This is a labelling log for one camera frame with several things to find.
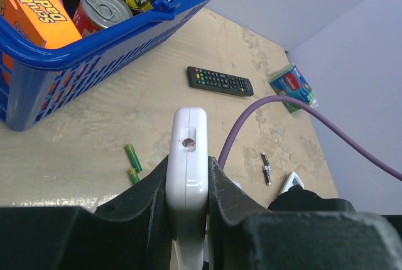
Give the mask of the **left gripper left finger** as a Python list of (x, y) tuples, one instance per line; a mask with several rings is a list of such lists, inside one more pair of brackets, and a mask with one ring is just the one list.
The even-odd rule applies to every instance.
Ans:
[(97, 207), (1, 208), (1, 269), (169, 269), (168, 160)]

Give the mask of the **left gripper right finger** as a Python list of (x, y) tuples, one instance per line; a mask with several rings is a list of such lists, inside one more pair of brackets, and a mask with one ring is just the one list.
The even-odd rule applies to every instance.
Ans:
[(209, 158), (210, 269), (400, 269), (401, 216), (271, 212)]

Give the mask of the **white red remote control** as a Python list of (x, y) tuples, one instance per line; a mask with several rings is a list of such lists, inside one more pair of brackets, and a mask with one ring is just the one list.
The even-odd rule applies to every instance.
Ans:
[(166, 204), (180, 269), (202, 269), (208, 199), (207, 114), (175, 112), (166, 172)]

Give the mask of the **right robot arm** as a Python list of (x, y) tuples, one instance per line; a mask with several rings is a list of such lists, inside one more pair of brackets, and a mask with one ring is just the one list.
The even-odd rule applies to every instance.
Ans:
[(322, 198), (300, 185), (291, 187), (270, 203), (273, 212), (355, 212), (353, 205), (342, 198)]

